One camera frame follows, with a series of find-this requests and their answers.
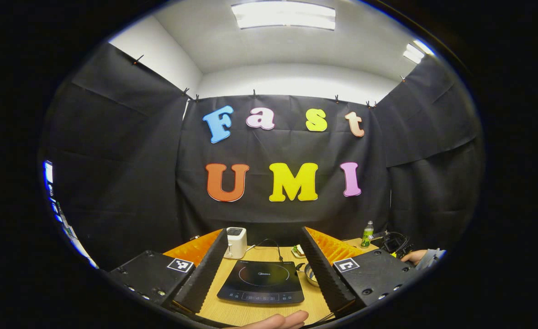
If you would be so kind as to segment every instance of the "wooden table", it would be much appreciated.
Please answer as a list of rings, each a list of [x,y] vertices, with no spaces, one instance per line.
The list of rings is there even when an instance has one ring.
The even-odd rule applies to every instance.
[[[345,242],[351,246],[360,248],[361,238]],[[278,262],[279,255],[277,254],[276,248],[277,247],[275,246],[256,246],[246,252],[242,260]],[[371,244],[364,250],[371,251],[375,249],[377,249],[377,246]],[[306,258],[296,258],[292,254],[290,246],[281,247],[280,251],[284,262],[294,262],[296,265],[300,263],[307,264]],[[298,310],[304,310],[309,313],[309,317],[307,317],[307,320],[305,321],[306,324],[314,323],[330,314],[330,310],[326,305],[326,301],[324,300],[319,287],[311,285],[305,278],[304,273],[301,272],[298,273],[300,275],[300,283],[302,285],[302,290],[304,291],[305,300],[298,304],[252,304],[249,302],[231,302],[229,300],[219,299],[216,297],[216,294],[218,294],[222,285],[227,281],[236,261],[237,260],[229,260],[227,258],[222,259],[198,316],[231,325],[246,325],[248,323],[264,320],[274,314],[288,316]]]

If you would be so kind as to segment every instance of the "orange foam pad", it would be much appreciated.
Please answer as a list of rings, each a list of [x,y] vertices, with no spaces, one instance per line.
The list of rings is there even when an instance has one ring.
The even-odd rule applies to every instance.
[[[316,242],[317,246],[320,247],[322,254],[324,254],[328,262],[330,262],[330,265],[337,260],[345,260],[346,258],[364,254],[363,250],[355,248],[336,238],[332,238],[328,234],[321,233],[309,227],[306,227],[305,229],[309,235],[311,235],[313,241]]]
[[[212,233],[202,235],[202,237],[186,242],[183,245],[164,252],[164,255],[173,258],[180,258],[180,260],[189,260],[190,262],[193,262],[195,266],[198,266],[222,230],[223,228]]]

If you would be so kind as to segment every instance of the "white wall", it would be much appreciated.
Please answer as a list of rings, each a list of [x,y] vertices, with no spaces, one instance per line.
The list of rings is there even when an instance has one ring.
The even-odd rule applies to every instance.
[[[202,72],[154,16],[125,29],[109,42],[132,58],[144,55],[141,63],[179,89],[190,88],[188,95],[196,98]]]
[[[365,104],[379,102],[399,81],[362,71],[314,64],[242,66],[209,73],[198,85],[200,98],[257,94],[314,96]]]

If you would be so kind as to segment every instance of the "metal pot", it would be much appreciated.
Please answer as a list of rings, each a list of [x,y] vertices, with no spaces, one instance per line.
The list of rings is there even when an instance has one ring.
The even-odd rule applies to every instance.
[[[302,267],[303,264],[305,264],[305,263],[298,264],[295,267],[295,269],[297,271],[302,271],[302,270],[300,270],[300,268]],[[317,284],[316,275],[313,273],[313,270],[311,269],[311,266],[309,266],[309,264],[306,264],[306,266],[304,267],[304,270],[302,272],[305,273],[306,279],[307,279],[307,281],[309,281],[309,283],[311,283],[311,285],[313,285],[315,287],[319,287],[319,285]]]

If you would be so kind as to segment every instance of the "human hand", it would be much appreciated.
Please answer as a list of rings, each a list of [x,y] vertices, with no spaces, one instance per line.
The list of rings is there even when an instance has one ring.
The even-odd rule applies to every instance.
[[[419,264],[419,262],[421,262],[421,258],[423,258],[423,256],[425,255],[426,252],[427,252],[427,250],[412,251],[412,252],[406,254],[405,256],[403,256],[403,258],[401,258],[401,262],[406,262],[407,260],[409,260],[409,261],[411,261],[411,263],[413,263],[415,266],[417,266],[417,264]]]
[[[281,314],[275,314],[274,316],[259,322],[227,329],[300,329],[305,325],[304,320],[307,319],[307,316],[309,316],[309,314],[305,311],[297,311],[287,317],[284,317]]]

